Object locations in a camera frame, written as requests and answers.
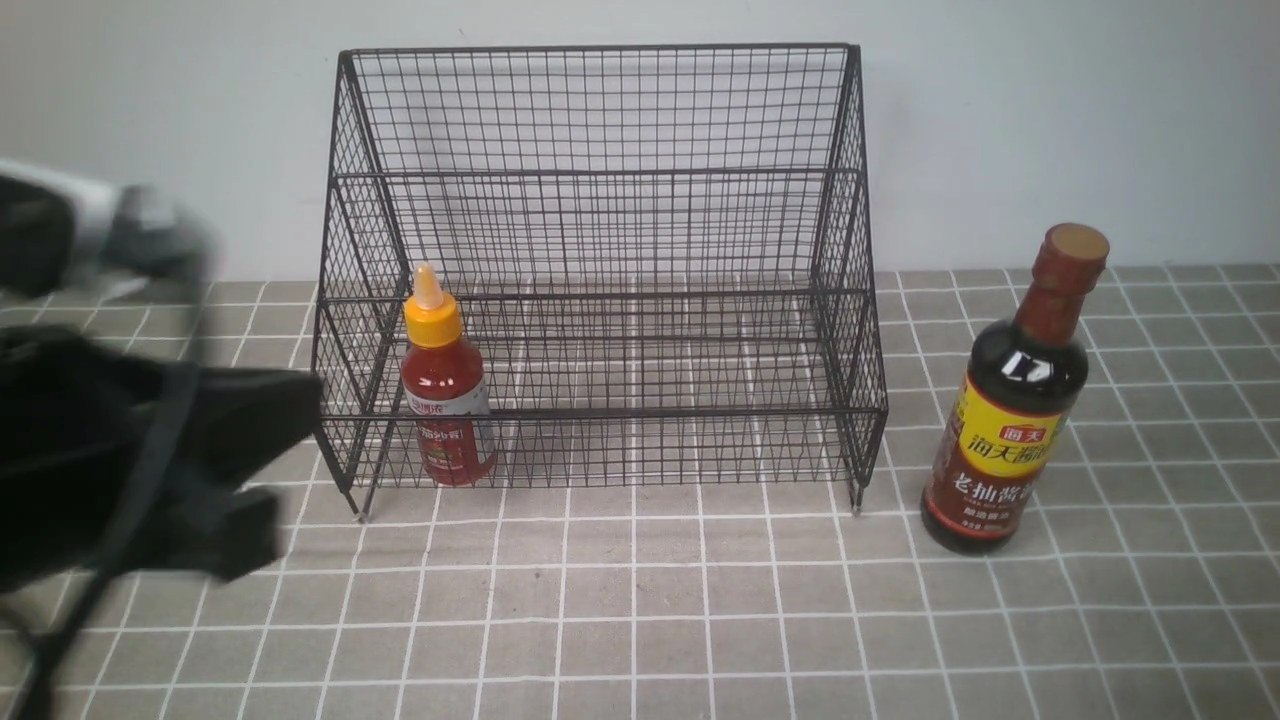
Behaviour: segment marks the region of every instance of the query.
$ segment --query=black cable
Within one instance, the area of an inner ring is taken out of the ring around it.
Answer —
[[[70,651],[101,602],[108,587],[124,570],[134,539],[143,523],[164,495],[165,479],[178,443],[195,406],[200,387],[200,363],[204,361],[204,315],[200,283],[184,283],[183,290],[192,297],[188,304],[191,316],[191,346],[187,360],[173,363],[164,370],[163,391],[156,404],[151,428],[142,441],[138,460],[124,486],[124,492],[102,534],[95,556],[97,568],[67,619],[55,630],[37,635],[29,623],[10,607],[0,607],[0,620],[13,625],[19,639],[32,651],[32,666],[13,707],[13,720],[49,720],[52,716],[54,673]]]

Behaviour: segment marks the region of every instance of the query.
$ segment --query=white wall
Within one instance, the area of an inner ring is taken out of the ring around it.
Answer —
[[[346,47],[863,45],[878,266],[1280,260],[1275,0],[0,0],[0,155],[147,181],[314,277]]]

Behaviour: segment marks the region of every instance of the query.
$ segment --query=red bottle cap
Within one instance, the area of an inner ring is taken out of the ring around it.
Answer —
[[[1084,295],[1097,284],[1110,251],[1106,236],[1088,225],[1053,225],[1044,233],[1032,278],[1053,293]]]

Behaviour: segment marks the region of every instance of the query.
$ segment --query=bottle label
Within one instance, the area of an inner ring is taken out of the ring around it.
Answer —
[[[1001,407],[965,375],[924,491],[933,516],[979,539],[1016,530],[1032,483],[1065,423],[1065,413],[1029,415]]]
[[[495,443],[489,423],[447,418],[489,414],[489,386],[484,378],[471,392],[452,400],[428,400],[415,395],[408,383],[404,384],[404,395],[415,414],[424,418],[440,416],[417,423],[422,462],[438,480],[447,482],[451,474],[466,477],[468,466],[484,465],[493,456]]]

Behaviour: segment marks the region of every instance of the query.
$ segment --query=wire mesh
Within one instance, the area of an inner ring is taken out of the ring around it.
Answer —
[[[856,47],[342,54],[312,368],[348,498],[430,482],[398,377],[417,260],[485,356],[486,484],[870,479]]]

